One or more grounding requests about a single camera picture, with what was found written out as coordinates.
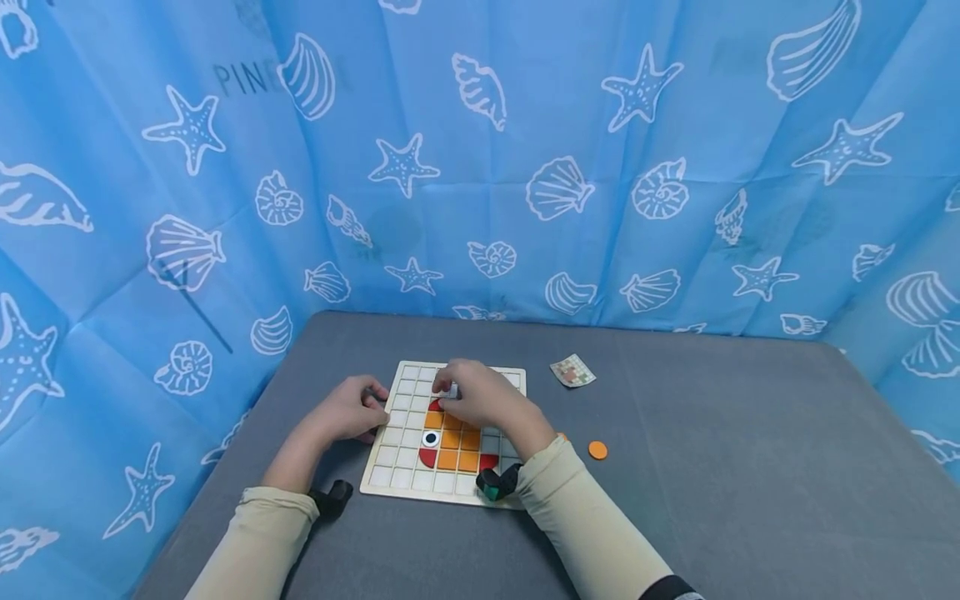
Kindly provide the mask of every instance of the wooden puzzle board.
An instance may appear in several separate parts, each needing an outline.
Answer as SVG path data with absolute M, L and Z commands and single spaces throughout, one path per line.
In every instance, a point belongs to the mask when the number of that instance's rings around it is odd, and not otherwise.
M 515 497 L 494 503 L 477 489 L 480 467 L 489 465 L 502 473 L 520 459 L 498 429 L 476 429 L 437 409 L 431 390 L 437 370 L 444 366 L 400 362 L 387 398 L 390 422 L 373 442 L 360 492 L 519 510 Z M 493 370 L 526 396 L 525 370 Z

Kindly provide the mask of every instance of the beige sleeve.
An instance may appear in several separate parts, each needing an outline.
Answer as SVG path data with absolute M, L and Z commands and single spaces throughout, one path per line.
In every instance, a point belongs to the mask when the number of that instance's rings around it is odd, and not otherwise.
M 267 600 L 283 584 L 320 513 L 310 496 L 248 488 L 186 600 Z
M 523 466 L 517 491 L 584 600 L 637 600 L 673 573 L 563 438 Z

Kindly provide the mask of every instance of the person's left hand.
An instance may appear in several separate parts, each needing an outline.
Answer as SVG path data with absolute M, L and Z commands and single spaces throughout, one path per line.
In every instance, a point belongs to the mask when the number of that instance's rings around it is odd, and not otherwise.
M 304 421 L 331 443 L 356 438 L 372 444 L 371 429 L 387 424 L 390 416 L 376 398 L 366 392 L 367 387 L 380 397 L 390 394 L 373 375 L 354 375 L 335 387 Z

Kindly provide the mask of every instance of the gray tabletop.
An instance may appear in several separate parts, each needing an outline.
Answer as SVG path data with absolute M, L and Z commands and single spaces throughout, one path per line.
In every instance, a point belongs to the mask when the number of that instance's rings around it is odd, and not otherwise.
M 548 364 L 572 352 L 597 380 L 571 391 Z M 452 356 L 526 369 L 528 396 L 708 600 L 957 597 L 960 493 L 833 348 L 329 312 L 311 319 L 136 597 L 187 592 L 241 491 L 346 375 L 389 385 L 400 360 Z M 591 440 L 606 461 L 588 458 Z M 334 446 L 315 485 L 359 488 L 367 455 Z M 286 597 L 576 594 L 524 513 L 356 492 L 316 529 Z

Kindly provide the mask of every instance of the blue curtain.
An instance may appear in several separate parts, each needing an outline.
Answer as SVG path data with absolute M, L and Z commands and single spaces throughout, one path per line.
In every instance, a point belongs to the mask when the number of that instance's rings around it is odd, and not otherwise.
M 130 593 L 329 309 L 823 340 L 960 478 L 958 22 L 0 2 L 0 596 Z

